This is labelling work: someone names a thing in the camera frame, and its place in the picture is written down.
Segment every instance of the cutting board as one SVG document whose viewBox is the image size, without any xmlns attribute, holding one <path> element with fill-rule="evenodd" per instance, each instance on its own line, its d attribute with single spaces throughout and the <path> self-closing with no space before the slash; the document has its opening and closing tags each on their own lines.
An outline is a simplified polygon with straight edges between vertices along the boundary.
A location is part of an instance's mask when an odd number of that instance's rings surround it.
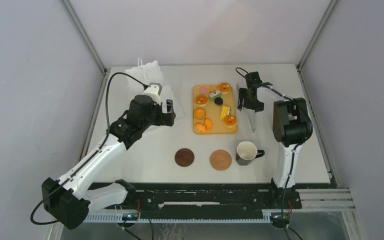
<svg viewBox="0 0 384 240">
<path fill-rule="evenodd" d="M 214 135 L 214 134 L 234 134 L 236 133 L 236 131 L 238 130 L 238 126 L 235 126 L 235 127 L 226 127 L 224 124 L 223 124 L 223 120 L 220 119 L 220 112 L 222 110 L 222 106 L 227 106 L 227 107 L 230 107 L 230 115 L 232 116 L 235 116 L 236 117 L 236 104 L 235 104 L 235 96 L 234 96 L 234 90 L 235 88 L 230 85 L 230 92 L 227 93 L 227 94 L 222 94 L 220 96 L 220 98 L 223 99 L 223 104 L 220 105 L 220 106 L 217 106 L 214 101 L 210 101 L 209 100 L 209 93 L 210 93 L 210 87 L 217 87 L 218 84 L 212 84 L 212 85 L 196 85 L 193 87 L 192 89 L 192 104 L 193 104 L 193 107 L 192 107 L 192 118 L 193 118 L 193 125 L 192 125 L 192 129 L 193 131 L 198 134 L 198 135 Z M 200 93 L 200 88 L 201 87 L 205 87 L 205 88 L 208 88 L 208 92 L 207 94 L 205 94 L 206 97 L 208 97 L 208 104 L 204 107 L 200 107 L 198 106 L 196 103 L 195 103 L 195 99 L 201 95 Z M 196 109 L 204 109 L 205 110 L 205 113 L 206 113 L 206 116 L 204 119 L 202 120 L 197 120 L 194 118 L 194 111 Z M 207 132 L 203 132 L 201 133 L 200 130 L 198 130 L 195 125 L 196 124 L 204 124 L 204 120 L 205 119 L 210 119 L 211 122 L 212 122 L 212 129 L 207 131 Z"/>
</svg>

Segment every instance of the gray floor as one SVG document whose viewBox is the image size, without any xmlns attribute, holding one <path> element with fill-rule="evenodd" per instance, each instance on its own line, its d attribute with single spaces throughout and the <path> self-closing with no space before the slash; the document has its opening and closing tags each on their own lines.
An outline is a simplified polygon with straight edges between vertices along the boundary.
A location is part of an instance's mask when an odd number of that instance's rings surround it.
<svg viewBox="0 0 384 240">
<path fill-rule="evenodd" d="M 153 224 L 155 240 L 285 240 L 283 229 L 259 223 L 159 223 Z M 291 225 L 304 240 L 348 240 L 340 212 L 293 213 Z M 149 224 L 129 228 L 143 240 L 151 239 Z M 290 231 L 292 240 L 298 237 Z M 62 240 L 134 240 L 115 223 L 83 223 L 73 230 L 64 229 Z"/>
</svg>

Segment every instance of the mug handle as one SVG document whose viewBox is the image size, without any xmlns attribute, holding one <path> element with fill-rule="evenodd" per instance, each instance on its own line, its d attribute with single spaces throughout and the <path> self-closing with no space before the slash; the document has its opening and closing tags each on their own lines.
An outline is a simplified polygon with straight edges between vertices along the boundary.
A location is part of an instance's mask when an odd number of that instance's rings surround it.
<svg viewBox="0 0 384 240">
<path fill-rule="evenodd" d="M 257 151 L 257 155 L 255 156 L 255 158 L 261 158 L 262 156 L 264 156 L 264 154 L 266 154 L 266 152 L 264 150 L 258 150 Z"/>
</svg>

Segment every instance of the light brown coaster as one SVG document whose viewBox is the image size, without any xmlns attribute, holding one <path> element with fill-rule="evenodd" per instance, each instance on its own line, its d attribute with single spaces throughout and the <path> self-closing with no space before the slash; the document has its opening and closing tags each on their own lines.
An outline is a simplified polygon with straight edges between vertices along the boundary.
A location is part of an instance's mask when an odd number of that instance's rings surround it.
<svg viewBox="0 0 384 240">
<path fill-rule="evenodd" d="M 209 157 L 211 167 L 218 171 L 224 171 L 232 165 L 232 157 L 225 150 L 217 150 Z"/>
</svg>

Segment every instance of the white wall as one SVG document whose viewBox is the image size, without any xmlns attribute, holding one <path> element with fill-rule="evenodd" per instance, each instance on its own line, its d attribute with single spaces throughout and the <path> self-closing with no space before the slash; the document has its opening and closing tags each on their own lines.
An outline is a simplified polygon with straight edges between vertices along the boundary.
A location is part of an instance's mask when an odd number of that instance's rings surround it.
<svg viewBox="0 0 384 240">
<path fill-rule="evenodd" d="M 297 64 L 330 0 L 72 0 L 106 67 Z"/>
<path fill-rule="evenodd" d="M 0 239 L 44 238 L 30 213 L 78 160 L 100 79 L 57 0 L 0 1 Z"/>
<path fill-rule="evenodd" d="M 341 1 L 303 73 L 366 236 L 384 239 L 384 1 Z"/>
</svg>

